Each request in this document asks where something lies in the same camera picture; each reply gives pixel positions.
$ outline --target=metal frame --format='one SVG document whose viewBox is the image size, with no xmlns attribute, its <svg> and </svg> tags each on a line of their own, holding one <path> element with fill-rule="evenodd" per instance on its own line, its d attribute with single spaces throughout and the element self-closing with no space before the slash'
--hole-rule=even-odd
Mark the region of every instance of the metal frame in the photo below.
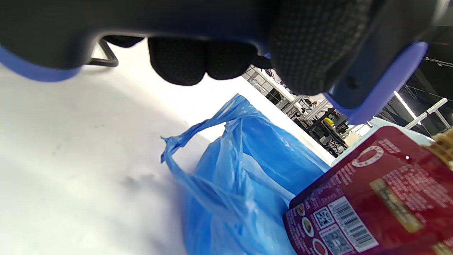
<svg viewBox="0 0 453 255">
<path fill-rule="evenodd" d="M 96 65 L 96 66 L 104 66 L 104 67 L 112 67 L 112 68 L 117 67 L 119 64 L 118 58 L 116 58 L 112 49 L 110 49 L 110 46 L 107 43 L 107 41 L 104 39 L 99 40 L 99 46 L 101 47 L 102 51 L 106 55 L 107 59 L 92 58 L 90 63 L 88 63 L 87 65 Z"/>
</svg>

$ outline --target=fluorescent light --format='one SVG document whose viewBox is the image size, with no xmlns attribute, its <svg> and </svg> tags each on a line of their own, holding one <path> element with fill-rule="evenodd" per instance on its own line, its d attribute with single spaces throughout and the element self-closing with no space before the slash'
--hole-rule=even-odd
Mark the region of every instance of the fluorescent light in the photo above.
<svg viewBox="0 0 453 255">
<path fill-rule="evenodd" d="M 404 106 L 404 108 L 406 108 L 406 110 L 409 112 L 409 114 L 412 116 L 412 118 L 416 119 L 417 116 L 414 114 L 414 112 L 409 108 L 409 105 L 406 104 L 406 102 L 404 102 L 403 98 L 400 96 L 400 94 L 398 94 L 398 92 L 394 91 L 393 94 L 395 94 L 395 96 L 398 98 L 398 100 L 401 102 L 401 104 Z"/>
</svg>

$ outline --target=red package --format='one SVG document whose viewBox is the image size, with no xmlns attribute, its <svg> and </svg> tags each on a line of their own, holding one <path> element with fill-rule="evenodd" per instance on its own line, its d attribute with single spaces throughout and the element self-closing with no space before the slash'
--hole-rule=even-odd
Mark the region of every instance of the red package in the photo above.
<svg viewBox="0 0 453 255">
<path fill-rule="evenodd" d="M 299 255 L 453 255 L 453 172 L 382 127 L 290 203 Z"/>
</svg>

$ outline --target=white table surface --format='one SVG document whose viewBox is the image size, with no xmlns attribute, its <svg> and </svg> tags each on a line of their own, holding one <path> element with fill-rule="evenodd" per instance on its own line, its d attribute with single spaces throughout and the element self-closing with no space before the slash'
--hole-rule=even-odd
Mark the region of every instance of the white table surface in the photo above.
<svg viewBox="0 0 453 255">
<path fill-rule="evenodd" d="M 0 254 L 179 255 L 181 190 L 160 136 L 211 117 L 236 93 L 327 162 L 324 149 L 243 78 L 182 87 L 151 68 L 147 45 L 112 46 L 115 69 L 39 83 L 0 65 Z M 193 169 L 215 127 L 176 154 Z"/>
</svg>

